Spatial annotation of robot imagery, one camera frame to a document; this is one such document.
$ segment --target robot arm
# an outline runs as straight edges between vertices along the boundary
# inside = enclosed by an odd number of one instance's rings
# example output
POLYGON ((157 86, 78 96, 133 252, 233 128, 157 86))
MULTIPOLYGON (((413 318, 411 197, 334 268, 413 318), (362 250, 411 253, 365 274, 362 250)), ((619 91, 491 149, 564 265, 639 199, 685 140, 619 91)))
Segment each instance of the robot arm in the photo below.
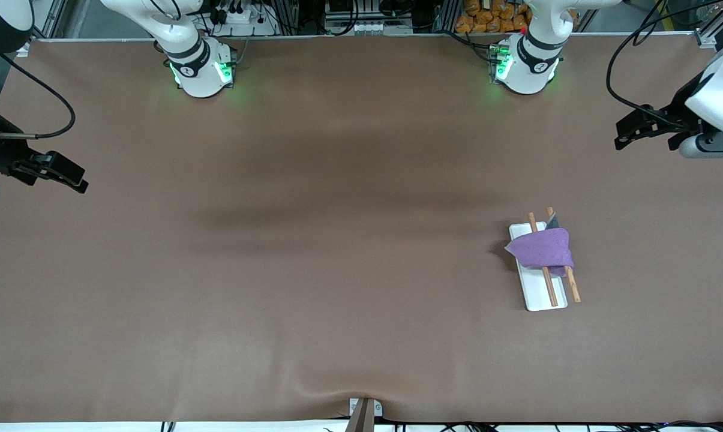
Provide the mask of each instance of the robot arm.
POLYGON ((175 81, 195 98, 208 98, 233 85, 235 51, 214 38, 202 38, 187 14, 203 0, 101 0, 106 8, 136 22, 169 57, 175 81))
MULTIPOLYGON (((30 0, 0 0, 0 53, 13 52, 30 38, 33 29, 33 9, 30 0)), ((46 134, 46 137, 62 133, 46 134)), ((84 193, 87 182, 84 169, 56 151, 39 153, 28 146, 27 139, 45 137, 24 134, 17 126, 0 115, 0 173, 29 185, 39 178, 65 184, 84 193)))
POLYGON ((668 147, 685 158, 723 158, 723 49, 668 106, 633 110, 617 123, 617 133, 618 150, 637 139, 675 133, 668 147))
POLYGON ((492 66, 493 77, 523 95, 542 90, 559 64, 559 53, 572 35, 572 8, 598 9, 621 0, 525 0, 532 9, 532 22, 523 35, 512 35, 499 43, 503 54, 492 66))

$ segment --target black cable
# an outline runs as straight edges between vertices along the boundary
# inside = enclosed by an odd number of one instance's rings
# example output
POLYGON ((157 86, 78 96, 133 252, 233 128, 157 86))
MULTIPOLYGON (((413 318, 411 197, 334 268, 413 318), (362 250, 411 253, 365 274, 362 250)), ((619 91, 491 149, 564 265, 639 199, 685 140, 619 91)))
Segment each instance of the black cable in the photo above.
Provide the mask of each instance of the black cable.
POLYGON ((377 10, 379 10, 384 16, 389 17, 401 17, 405 16, 405 14, 411 14, 412 9, 414 8, 414 3, 410 2, 412 5, 408 8, 396 8, 396 5, 403 6, 402 3, 403 2, 401 0, 380 0, 380 6, 377 10))
POLYGON ((49 87, 49 85, 46 85, 45 82, 41 81, 37 77, 33 76, 33 74, 31 74, 30 72, 28 72, 25 69, 18 66, 17 63, 12 61, 11 58, 7 57, 6 55, 4 55, 2 53, 0 53, 0 57, 3 58, 4 61, 9 63, 10 66, 12 66, 13 68, 20 71, 20 73, 24 74, 24 76, 29 77, 35 83, 37 83, 38 85, 45 88, 46 91, 48 91, 49 93, 52 93, 52 95, 54 95, 57 99, 59 99, 62 102, 62 104, 65 105, 66 109, 68 109, 68 112, 70 112, 71 118, 68 121, 68 124, 65 125, 62 129, 59 129, 58 131, 50 132, 49 134, 32 134, 33 139, 51 139, 51 137, 57 137, 59 135, 64 134, 67 131, 70 131, 70 128, 72 128, 73 124, 76 123, 76 113, 73 112, 73 107, 71 107, 71 104, 68 104, 68 101, 66 101, 65 98, 63 98, 63 96, 60 95, 60 93, 57 93, 57 91, 55 91, 54 88, 49 87))
MULTIPOLYGON (((159 8, 158 5, 156 5, 156 2, 154 2, 154 0, 151 0, 151 3, 152 3, 153 6, 154 6, 155 8, 157 8, 158 11, 160 11, 162 14, 164 14, 164 15, 167 16, 167 17, 171 17, 170 14, 167 14, 167 13, 164 11, 164 9, 159 8)), ((172 4, 175 5, 175 11, 177 11, 177 17, 173 17, 173 19, 174 19, 175 21, 180 21, 180 17, 182 16, 182 14, 180 13, 180 7, 177 6, 177 2, 175 2, 175 0, 172 0, 172 4)))
POLYGON ((411 28, 412 30, 416 30, 417 28, 427 28, 427 27, 430 27, 431 25, 433 25, 434 22, 436 22, 436 20, 433 20, 433 21, 429 22, 428 24, 411 25, 411 26, 405 27, 405 28, 411 28))
POLYGON ((299 27, 294 27, 293 25, 284 24, 284 22, 282 22, 281 19, 276 14, 271 13, 271 9, 268 9, 267 7, 265 7, 265 5, 263 5, 262 2, 260 2, 260 14, 262 14, 263 8, 267 12, 268 16, 272 17, 274 19, 274 21, 278 22, 278 24, 281 25, 282 27, 288 28, 290 35, 293 35, 293 32, 292 32, 293 30, 300 30, 299 27))
POLYGON ((464 44, 465 46, 475 46, 475 47, 482 47, 483 49, 489 49, 490 46, 487 44, 477 44, 475 42, 466 41, 466 39, 460 38, 457 33, 450 32, 449 30, 438 30, 436 33, 444 33, 444 35, 449 35, 452 39, 455 41, 460 42, 461 44, 464 44))
POLYGON ((207 25, 207 19, 204 16, 204 14, 200 14, 202 16, 202 22, 204 23, 204 31, 207 32, 207 36, 211 36, 209 26, 207 25))
MULTIPOLYGON (((647 22, 649 22, 649 20, 652 19, 652 16, 654 16, 654 14, 655 14, 656 11, 657 11, 658 13, 661 13, 661 11, 660 11, 660 5, 662 5, 663 3, 665 3, 665 1, 666 1, 666 0, 657 0, 657 1, 655 2, 655 5, 652 6, 651 9, 649 9, 649 12, 647 12, 647 16, 644 17, 644 21, 641 22, 641 25, 644 25, 644 24, 646 24, 647 22)), ((659 23, 658 23, 658 22, 655 22, 655 24, 652 25, 652 28, 649 29, 649 31, 647 32, 647 34, 644 35, 644 37, 641 38, 641 40, 638 40, 638 35, 634 36, 634 37, 633 37, 633 42, 632 42, 632 43, 633 43, 633 46, 640 46, 641 44, 643 44, 644 41, 646 41, 647 38, 648 38, 649 36, 651 36, 652 33, 655 31, 655 28, 657 28, 657 24, 659 24, 659 23)))
POLYGON ((497 61, 492 60, 492 59, 489 58, 489 57, 485 57, 484 55, 482 55, 482 54, 479 52, 478 44, 474 44, 473 42, 470 41, 470 36, 468 36, 468 33, 465 33, 465 39, 468 40, 468 44, 470 45, 471 49, 473 49, 474 54, 476 54, 479 58, 481 58, 482 60, 486 61, 487 63, 497 63, 497 61))
POLYGON ((723 423, 698 423, 695 421, 673 421, 663 424, 613 424, 622 432, 660 432, 666 427, 682 426, 682 427, 710 427, 717 432, 723 432, 723 423))
POLYGON ((359 2, 358 2, 358 0, 353 0, 353 5, 356 8, 356 17, 353 17, 353 8, 351 8, 350 9, 350 17, 349 17, 350 24, 348 24, 348 26, 345 27, 345 29, 342 30, 342 32, 340 32, 340 33, 335 34, 335 33, 330 32, 329 30, 326 30, 326 28, 323 25, 321 25, 321 22, 320 22, 321 16, 323 13, 320 12, 319 8, 317 8, 317 5, 321 5, 322 3, 323 3, 322 0, 316 0, 314 3, 314 12, 318 12, 314 16, 314 21, 316 23, 316 28, 319 32, 321 32, 325 35, 342 36, 342 35, 345 35, 346 33, 350 32, 351 30, 353 30, 353 28, 356 26, 356 24, 358 24, 358 22, 359 22, 359 2))
POLYGON ((607 65, 607 68, 606 68, 606 90, 609 92, 609 95, 611 95, 614 99, 616 99, 620 103, 625 104, 626 106, 632 107, 633 109, 640 110, 644 114, 649 115, 650 117, 653 117, 666 125, 672 126, 671 131, 681 132, 681 131, 688 130, 691 127, 691 125, 685 125, 683 123, 677 123, 676 121, 672 121, 666 117, 663 117, 658 112, 654 112, 654 110, 650 110, 650 109, 647 109, 646 107, 639 106, 639 104, 628 101, 628 99, 623 98, 622 96, 618 95, 614 91, 614 89, 611 87, 611 71, 613 70, 613 67, 614 67, 614 61, 617 59, 617 56, 620 55, 620 52, 625 48, 625 46, 628 45, 628 42, 630 42, 631 39, 633 39, 637 35, 639 35, 644 29, 652 27, 652 25, 655 25, 658 22, 666 19, 666 17, 676 16, 677 14, 682 14, 682 13, 685 13, 688 11, 693 11, 693 10, 701 8, 703 6, 714 5, 715 3, 718 3, 718 2, 720 2, 720 0, 709 0, 708 2, 700 3, 699 5, 696 5, 696 6, 691 6, 689 8, 685 8, 680 11, 675 11, 675 12, 672 12, 669 14, 665 14, 664 16, 661 16, 658 19, 654 19, 652 21, 644 23, 643 25, 639 26, 639 28, 637 28, 635 31, 633 31, 633 33, 631 33, 630 36, 628 36, 625 39, 625 41, 622 41, 622 44, 620 44, 620 46, 617 47, 616 50, 614 50, 614 54, 609 59, 609 64, 607 65))

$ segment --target electrical wiring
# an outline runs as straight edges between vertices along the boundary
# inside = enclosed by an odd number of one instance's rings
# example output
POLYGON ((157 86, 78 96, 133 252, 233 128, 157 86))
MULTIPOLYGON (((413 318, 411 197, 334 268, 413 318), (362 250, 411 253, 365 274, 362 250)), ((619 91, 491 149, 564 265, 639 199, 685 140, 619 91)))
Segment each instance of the electrical wiring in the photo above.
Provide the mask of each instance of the electrical wiring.
POLYGON ((490 46, 488 44, 476 44, 474 42, 467 41, 466 39, 460 38, 460 36, 457 35, 457 33, 450 32, 449 30, 438 30, 438 32, 436 32, 436 33, 444 33, 444 35, 449 35, 452 39, 460 42, 461 44, 464 44, 465 46, 475 46, 475 47, 482 47, 483 49, 490 49, 490 46))
POLYGON ((247 36, 247 40, 244 42, 244 47, 241 49, 241 55, 238 56, 236 59, 236 65, 240 65, 241 61, 244 61, 244 54, 247 52, 247 47, 249 46, 249 39, 252 39, 252 35, 254 35, 254 30, 252 31, 252 34, 247 36))
POLYGON ((353 0, 353 6, 354 6, 355 9, 356 9, 356 17, 353 17, 353 8, 351 8, 351 9, 350 9, 350 24, 348 24, 348 26, 345 27, 345 29, 342 30, 342 32, 340 32, 340 33, 332 33, 332 32, 330 32, 329 30, 326 30, 326 28, 323 27, 323 25, 321 25, 321 22, 320 22, 320 21, 321 21, 321 16, 322 16, 323 14, 320 12, 320 9, 319 9, 317 6, 318 6, 318 5, 322 5, 322 4, 323 4, 323 2, 322 2, 321 0, 316 0, 315 3, 314 3, 314 8, 315 8, 314 12, 318 12, 318 13, 315 14, 315 16, 314 16, 314 21, 315 21, 315 23, 316 23, 316 28, 317 28, 317 30, 319 30, 321 33, 323 33, 323 34, 325 34, 325 35, 331 35, 331 36, 342 36, 342 35, 345 35, 345 34, 347 34, 348 32, 350 32, 351 30, 353 30, 353 28, 356 27, 356 23, 359 22, 359 2, 358 2, 358 0, 353 0))
MULTIPOLYGON (((649 20, 646 23, 639 26, 633 33, 628 36, 625 41, 622 41, 619 47, 617 47, 616 50, 614 50, 614 54, 609 59, 609 63, 606 68, 606 90, 609 92, 609 95, 611 95, 614 99, 619 101, 622 104, 625 104, 626 106, 632 107, 633 109, 640 110, 646 115, 649 115, 650 117, 662 122, 665 125, 671 126, 670 132, 682 132, 688 130, 692 125, 685 125, 684 123, 677 122, 670 120, 669 118, 664 117, 662 114, 655 112, 654 110, 647 109, 647 107, 639 106, 639 104, 636 104, 635 102, 628 101, 628 99, 623 98, 622 96, 618 95, 616 91, 614 91, 614 88, 611 87, 611 74, 613 73, 614 68, 614 62, 617 60, 617 57, 620 55, 620 52, 625 48, 625 46, 630 43, 630 41, 634 38, 637 38, 638 35, 641 34, 646 28, 652 27, 653 25, 656 25, 658 22, 666 19, 666 17, 676 16, 677 14, 682 14, 688 11, 692 11, 698 8, 702 8, 703 6, 713 5, 715 3, 720 2, 720 0, 709 0, 708 2, 700 3, 699 5, 692 6, 690 8, 680 9, 679 11, 675 11, 669 14, 665 14, 664 16, 659 17, 658 19, 649 20)), ((646 38, 641 39, 641 41, 638 42, 638 44, 641 44, 646 40, 646 38)))
POLYGON ((209 26, 207 25, 207 20, 205 19, 204 22, 200 21, 199 19, 193 19, 193 25, 196 27, 197 30, 203 30, 207 36, 212 36, 211 30, 209 26))
POLYGON ((491 58, 483 55, 479 51, 479 49, 488 50, 488 49, 490 49, 490 46, 488 44, 477 44, 476 42, 471 41, 470 36, 468 36, 468 33, 465 33, 465 39, 460 38, 460 36, 457 35, 457 33, 450 32, 449 30, 438 30, 438 32, 436 32, 436 33, 444 33, 445 35, 449 35, 455 41, 458 41, 461 44, 464 44, 465 46, 470 47, 478 58, 481 58, 482 60, 487 61, 488 63, 497 63, 497 60, 492 60, 491 58))
POLYGON ((405 14, 411 14, 413 8, 414 4, 411 0, 380 0, 380 6, 377 10, 384 16, 401 17, 405 16, 405 14), (410 3, 410 5, 403 7, 405 2, 410 3))
POLYGON ((429 22, 423 25, 397 25, 396 28, 410 28, 411 30, 417 30, 418 28, 428 28, 433 25, 435 21, 429 22))
POLYGON ((412 25, 404 26, 411 30, 420 30, 422 28, 432 28, 438 19, 439 14, 435 11, 435 8, 428 8, 427 11, 422 9, 413 9, 411 13, 412 25), (415 22, 425 22, 426 24, 414 25, 415 22))
MULTIPOLYGON (((394 424, 397 427, 401 426, 400 432, 406 432, 407 425, 426 425, 428 423, 416 423, 416 422, 399 422, 399 421, 386 421, 387 424, 394 424)), ((443 426, 439 432, 463 432, 463 430, 457 427, 464 427, 466 432, 498 432, 497 427, 501 423, 484 423, 484 422, 472 422, 464 421, 460 423, 448 423, 438 424, 443 426)), ((589 424, 571 424, 572 426, 584 426, 587 432, 591 432, 591 426, 589 424)), ((558 424, 540 424, 540 426, 553 426, 556 432, 561 432, 558 424)), ((695 421, 672 421, 670 423, 645 423, 645 424, 600 424, 602 427, 614 427, 618 429, 614 430, 599 430, 597 432, 663 432, 662 430, 667 427, 695 427, 695 428, 710 428, 715 432, 723 432, 723 422, 717 423, 698 423, 695 421)))
POLYGON ((182 16, 182 14, 180 13, 180 7, 177 6, 177 2, 175 2, 175 0, 172 0, 172 5, 175 5, 175 11, 177 11, 177 17, 173 17, 173 16, 171 16, 171 14, 167 14, 167 12, 164 11, 164 9, 159 8, 158 5, 156 5, 155 0, 150 0, 150 2, 151 2, 151 4, 153 4, 153 6, 155 8, 158 9, 158 11, 160 11, 162 14, 164 14, 164 16, 171 17, 171 19, 174 19, 175 21, 180 21, 180 17, 182 16))
POLYGON ((210 35, 206 17, 204 16, 204 14, 200 14, 200 16, 202 17, 202 22, 204 23, 204 31, 207 32, 207 35, 210 35))
POLYGON ((265 11, 267 12, 268 16, 272 17, 272 18, 274 19, 274 21, 278 22, 278 24, 281 25, 281 27, 288 28, 290 35, 293 35, 293 34, 294 34, 294 33, 292 32, 293 30, 300 30, 299 27, 294 27, 293 25, 284 24, 284 22, 282 22, 279 17, 277 17, 275 14, 271 13, 271 9, 265 8, 265 6, 263 5, 263 3, 260 2, 260 9, 259 9, 260 14, 263 13, 263 12, 262 12, 263 9, 265 9, 265 11))
POLYGON ((57 99, 59 99, 62 104, 68 109, 68 113, 70 113, 70 120, 68 120, 68 124, 64 127, 60 128, 57 131, 49 132, 49 134, 31 134, 32 139, 51 139, 51 137, 58 137, 62 134, 64 134, 67 131, 70 131, 70 128, 73 127, 73 124, 76 123, 76 113, 73 110, 73 107, 71 107, 71 104, 68 103, 68 101, 63 98, 60 93, 57 93, 57 91, 54 90, 54 88, 49 87, 49 85, 46 85, 45 82, 41 81, 37 77, 33 76, 30 72, 26 71, 25 69, 18 66, 17 63, 15 63, 11 58, 7 57, 5 54, 0 53, 0 57, 4 59, 7 63, 10 64, 13 68, 17 69, 20 73, 24 74, 24 76, 29 77, 33 80, 33 82, 37 83, 38 85, 41 85, 43 88, 46 89, 49 93, 52 93, 53 96, 55 96, 57 99))
POLYGON ((491 58, 486 57, 485 55, 482 55, 482 54, 479 52, 479 47, 477 46, 477 44, 474 44, 473 42, 470 41, 470 36, 468 36, 468 33, 465 33, 465 39, 467 39, 468 44, 470 45, 471 49, 473 49, 473 52, 474 52, 474 54, 476 54, 476 56, 478 56, 478 57, 481 58, 482 60, 486 61, 487 63, 497 63, 497 61, 492 60, 491 58))
MULTIPOLYGON (((649 9, 649 12, 647 12, 647 16, 644 17, 644 21, 641 22, 641 25, 646 24, 646 23, 652 18, 653 14, 655 14, 656 11, 657 11, 657 12, 661 12, 661 11, 660 11, 661 5, 662 5, 663 8, 667 11, 668 8, 665 7, 665 2, 666 2, 666 0, 657 0, 657 2, 655 2, 655 5, 652 6, 651 9, 649 9)), ((657 29, 657 24, 659 24, 659 23, 658 23, 658 22, 655 22, 655 25, 652 25, 652 28, 649 29, 649 31, 647 32, 647 34, 644 35, 644 37, 641 38, 641 40, 638 40, 638 35, 636 35, 635 37, 633 37, 632 45, 633 45, 633 46, 640 46, 641 44, 643 44, 644 41, 646 41, 647 38, 648 38, 649 36, 651 36, 652 33, 655 32, 655 30, 657 29)))

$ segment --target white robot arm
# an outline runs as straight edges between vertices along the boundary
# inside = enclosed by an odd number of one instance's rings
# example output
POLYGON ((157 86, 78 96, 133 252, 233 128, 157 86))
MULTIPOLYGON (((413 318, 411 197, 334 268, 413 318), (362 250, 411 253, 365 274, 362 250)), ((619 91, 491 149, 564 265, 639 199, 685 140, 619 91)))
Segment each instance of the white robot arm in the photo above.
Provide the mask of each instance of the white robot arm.
POLYGON ((572 35, 572 8, 598 9, 617 5, 621 0, 525 0, 532 9, 532 22, 526 33, 499 42, 503 47, 493 76, 523 95, 542 90, 559 64, 559 53, 572 35))
POLYGON ((164 54, 175 81, 191 96, 208 98, 233 85, 235 51, 217 39, 202 37, 187 14, 203 0, 101 0, 150 33, 164 54))
POLYGON ((723 49, 668 106, 633 110, 617 123, 617 133, 618 150, 637 139, 675 133, 668 147, 685 158, 723 158, 723 49))

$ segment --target metal frame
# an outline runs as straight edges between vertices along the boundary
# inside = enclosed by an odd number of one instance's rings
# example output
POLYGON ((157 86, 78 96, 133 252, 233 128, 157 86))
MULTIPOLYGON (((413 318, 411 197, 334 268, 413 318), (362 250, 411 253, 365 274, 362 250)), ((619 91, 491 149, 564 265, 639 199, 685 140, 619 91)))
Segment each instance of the metal frame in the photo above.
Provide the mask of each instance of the metal frame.
POLYGON ((378 402, 364 397, 353 407, 345 432, 374 432, 375 405, 378 402))
MULTIPOLYGON (((359 0, 359 21, 379 20, 379 21, 402 21, 411 17, 411 12, 402 14, 401 16, 391 17, 380 12, 380 3, 382 0, 359 0)), ((331 11, 328 0, 325 2, 326 22, 348 21, 349 13, 355 14, 355 7, 351 11, 331 11)))
POLYGON ((599 9, 588 9, 586 13, 583 14, 583 17, 581 17, 580 26, 578 26, 577 30, 575 31, 577 33, 584 32, 586 28, 591 25, 591 22, 593 21, 597 13, 599 13, 599 9))
POLYGON ((716 47, 716 35, 721 30, 723 30, 723 11, 719 12, 718 15, 706 25, 701 28, 696 28, 695 36, 698 40, 698 45, 700 47, 712 47, 714 49, 716 47))
POLYGON ((280 21, 278 25, 281 27, 282 35, 294 35, 300 16, 298 3, 291 0, 271 0, 271 7, 280 21))
MULTIPOLYGON (((663 36, 663 37, 679 37, 679 36, 689 36, 692 35, 693 32, 691 31, 682 31, 682 32, 654 32, 652 33, 652 37, 657 36, 663 36)), ((503 36, 503 33, 484 33, 483 35, 477 35, 479 38, 487 37, 487 36, 503 36)), ((598 36, 628 36, 628 33, 625 32, 588 32, 588 33, 572 33, 573 38, 592 38, 592 37, 598 37, 598 36)), ((278 36, 253 36, 253 39, 260 39, 263 40, 268 39, 271 40, 296 40, 296 39, 312 39, 312 38, 333 38, 334 36, 327 36, 327 35, 278 35, 278 36)), ((391 37, 394 38, 449 38, 447 35, 442 35, 439 33, 407 33, 402 35, 391 35, 391 37)), ((227 40, 240 40, 243 41, 246 39, 244 36, 226 36, 223 39, 227 40)), ((63 44, 76 44, 76 43, 112 43, 112 42, 123 42, 123 43, 145 43, 145 42, 153 42, 152 38, 49 38, 49 39, 37 39, 38 42, 43 43, 63 43, 63 44)))
POLYGON ((60 23, 60 13, 65 7, 65 2, 66 0, 54 0, 52 2, 52 7, 49 9, 49 14, 47 14, 46 16, 44 25, 42 28, 39 29, 41 35, 44 38, 53 37, 55 32, 57 31, 57 26, 60 23))

